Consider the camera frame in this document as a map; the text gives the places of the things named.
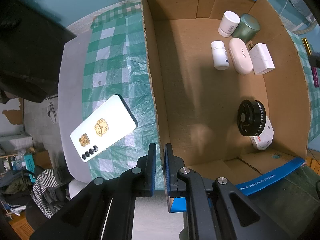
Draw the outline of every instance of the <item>table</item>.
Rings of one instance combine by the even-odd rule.
[[[83,121],[83,71],[91,33],[89,30],[65,44],[58,85],[59,126],[64,156],[71,175],[85,183],[92,180],[89,165],[79,158],[70,134]]]

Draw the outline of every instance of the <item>canister lid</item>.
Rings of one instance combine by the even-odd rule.
[[[250,14],[244,13],[243,15],[241,15],[240,20],[241,20],[240,21],[241,25],[242,25],[242,23],[247,25],[250,29],[252,29],[253,32],[258,32],[260,30],[260,24]]]

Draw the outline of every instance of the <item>slipper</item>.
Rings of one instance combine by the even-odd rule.
[[[50,117],[52,123],[55,124],[57,121],[57,115],[56,115],[56,112],[54,111],[53,104],[51,102],[47,107],[47,115]]]

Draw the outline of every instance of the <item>checkered tablecloth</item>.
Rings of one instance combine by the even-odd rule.
[[[308,55],[305,47],[303,46],[301,38],[288,31],[300,57],[301,65],[308,83],[309,100],[311,105],[311,126],[309,131],[308,142],[312,141],[320,134],[320,88],[315,88],[313,82],[313,76],[311,66],[308,60]],[[320,71],[317,69],[318,78],[320,77]]]
[[[120,94],[138,121],[125,138],[91,159],[92,178],[112,179],[135,167],[157,144],[156,185],[164,189],[155,110],[147,70],[141,4],[125,3],[99,15],[92,23],[82,90],[85,120],[114,94]]]

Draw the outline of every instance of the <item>white pill bottle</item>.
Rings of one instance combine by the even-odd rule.
[[[218,70],[228,69],[230,65],[223,41],[211,42],[211,49],[214,67]]]

